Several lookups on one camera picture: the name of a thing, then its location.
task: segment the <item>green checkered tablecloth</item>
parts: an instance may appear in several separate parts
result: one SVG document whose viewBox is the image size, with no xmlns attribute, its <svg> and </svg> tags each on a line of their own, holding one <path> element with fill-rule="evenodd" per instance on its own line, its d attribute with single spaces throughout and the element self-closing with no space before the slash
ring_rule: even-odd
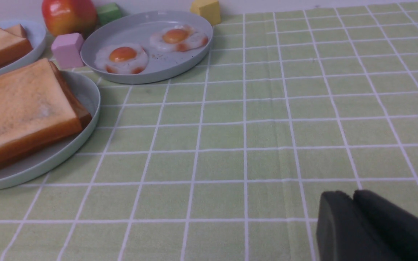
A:
<svg viewBox="0 0 418 261">
<path fill-rule="evenodd" d="M 0 190 L 1 260 L 318 260 L 325 190 L 418 216 L 418 2 L 236 15 L 214 33 L 168 81 L 74 70 L 99 86 L 98 127 Z"/>
</svg>

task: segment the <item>wall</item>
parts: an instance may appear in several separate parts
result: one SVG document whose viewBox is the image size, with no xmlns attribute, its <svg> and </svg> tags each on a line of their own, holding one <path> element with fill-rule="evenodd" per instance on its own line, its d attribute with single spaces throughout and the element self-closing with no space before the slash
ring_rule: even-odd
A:
<svg viewBox="0 0 418 261">
<path fill-rule="evenodd" d="M 383 4 L 410 0 L 219 0 L 221 12 L 226 14 L 289 11 L 320 7 L 346 7 L 353 5 Z M 0 0 L 0 20 L 22 18 L 43 22 L 42 0 Z M 110 0 L 93 0 L 96 5 Z M 116 0 L 124 13 L 152 10 L 187 11 L 192 0 Z"/>
</svg>

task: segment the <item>toy apple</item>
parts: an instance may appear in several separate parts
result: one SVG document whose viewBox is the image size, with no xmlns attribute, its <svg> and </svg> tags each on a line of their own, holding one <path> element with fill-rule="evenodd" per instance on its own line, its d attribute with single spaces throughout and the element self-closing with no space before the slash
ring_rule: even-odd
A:
<svg viewBox="0 0 418 261">
<path fill-rule="evenodd" d="M 98 23 L 98 14 L 91 0 L 43 0 L 41 11 L 53 36 L 80 33 L 86 38 Z"/>
</svg>

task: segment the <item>fried egg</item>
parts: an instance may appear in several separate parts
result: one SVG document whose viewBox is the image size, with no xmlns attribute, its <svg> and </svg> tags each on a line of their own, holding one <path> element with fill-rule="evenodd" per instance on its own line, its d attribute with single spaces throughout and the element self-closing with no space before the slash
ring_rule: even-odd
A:
<svg viewBox="0 0 418 261">
<path fill-rule="evenodd" d="M 189 25 L 176 25 L 153 33 L 149 44 L 158 51 L 169 53 L 171 51 L 188 51 L 205 46 L 209 39 L 207 35 Z"/>
<path fill-rule="evenodd" d="M 96 53 L 95 66 L 115 74 L 137 74 L 148 66 L 149 57 L 141 45 L 125 43 L 101 48 Z"/>
</svg>

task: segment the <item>oval plate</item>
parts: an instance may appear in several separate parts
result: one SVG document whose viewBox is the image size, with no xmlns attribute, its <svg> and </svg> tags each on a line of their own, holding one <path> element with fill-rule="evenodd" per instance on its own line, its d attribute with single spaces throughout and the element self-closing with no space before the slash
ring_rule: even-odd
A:
<svg viewBox="0 0 418 261">
<path fill-rule="evenodd" d="M 0 68 L 0 75 L 35 62 L 45 51 L 46 29 L 43 25 L 28 20 L 7 20 L 0 22 L 0 28 L 7 29 L 18 24 L 22 25 L 27 32 L 27 38 L 32 44 L 33 50 L 17 61 Z"/>
<path fill-rule="evenodd" d="M 91 79 L 78 73 L 63 71 L 62 76 L 93 119 L 75 137 L 47 147 L 30 157 L 0 170 L 0 189 L 22 184 L 60 165 L 86 142 L 95 129 L 99 118 L 99 104 L 101 103 L 98 87 Z"/>
<path fill-rule="evenodd" d="M 207 35 L 206 46 L 186 52 L 161 53 L 149 44 L 149 37 L 164 28 L 188 24 Z M 108 81 L 122 84 L 146 84 L 177 76 L 197 65 L 208 53 L 213 40 L 211 24 L 199 15 L 180 11 L 153 11 L 126 16 L 96 30 L 83 43 L 80 56 L 95 73 Z M 138 74 L 113 74 L 96 68 L 94 60 L 100 48 L 123 43 L 138 43 L 149 56 L 146 69 Z"/>
</svg>

